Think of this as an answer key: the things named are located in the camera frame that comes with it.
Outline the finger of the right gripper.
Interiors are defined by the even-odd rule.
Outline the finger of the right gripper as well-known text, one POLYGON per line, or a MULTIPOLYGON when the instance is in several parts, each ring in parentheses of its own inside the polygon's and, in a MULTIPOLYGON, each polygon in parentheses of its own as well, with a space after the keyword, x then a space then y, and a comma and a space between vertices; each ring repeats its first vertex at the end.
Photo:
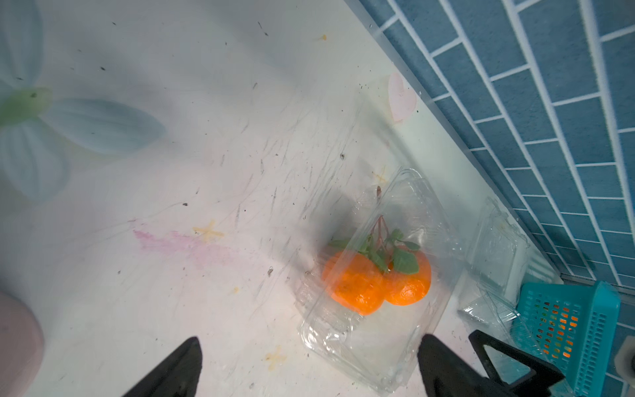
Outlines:
POLYGON ((551 363, 476 330, 469 335, 487 376, 514 396, 552 396, 565 375, 551 363))

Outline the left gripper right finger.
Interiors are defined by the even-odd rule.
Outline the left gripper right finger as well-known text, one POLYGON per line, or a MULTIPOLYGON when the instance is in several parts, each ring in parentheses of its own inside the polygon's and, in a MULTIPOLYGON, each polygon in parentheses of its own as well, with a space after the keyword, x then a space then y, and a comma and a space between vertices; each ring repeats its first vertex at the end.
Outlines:
POLYGON ((513 396, 476 372, 433 334, 422 338, 418 365, 427 396, 513 396))

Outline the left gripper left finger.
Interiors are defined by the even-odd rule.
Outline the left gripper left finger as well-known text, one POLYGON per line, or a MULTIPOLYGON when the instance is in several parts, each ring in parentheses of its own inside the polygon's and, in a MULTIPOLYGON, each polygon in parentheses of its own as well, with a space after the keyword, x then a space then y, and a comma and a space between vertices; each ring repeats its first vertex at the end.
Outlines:
POLYGON ((200 341, 197 337, 190 337, 124 397, 195 397, 202 369, 200 341))

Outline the orange pair with leaves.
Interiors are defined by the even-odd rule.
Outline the orange pair with leaves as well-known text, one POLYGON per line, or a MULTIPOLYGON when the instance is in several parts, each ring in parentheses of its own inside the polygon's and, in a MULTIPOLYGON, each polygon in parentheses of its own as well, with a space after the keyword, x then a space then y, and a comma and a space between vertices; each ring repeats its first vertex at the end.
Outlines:
POLYGON ((537 304, 535 336, 542 353, 549 358, 568 361, 572 358, 580 306, 568 302, 537 304))

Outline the clear container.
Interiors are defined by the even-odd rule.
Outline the clear container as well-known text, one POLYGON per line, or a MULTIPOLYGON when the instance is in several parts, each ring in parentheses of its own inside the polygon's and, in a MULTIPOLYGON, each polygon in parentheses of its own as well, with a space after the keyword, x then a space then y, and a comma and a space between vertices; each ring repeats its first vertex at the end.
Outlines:
POLYGON ((400 169, 363 193, 302 279, 304 345, 382 396, 407 384, 462 271, 455 229, 428 180, 400 169))
POLYGON ((486 329, 514 319, 528 249, 529 240, 514 218, 496 200, 486 200, 468 250, 458 314, 486 329))

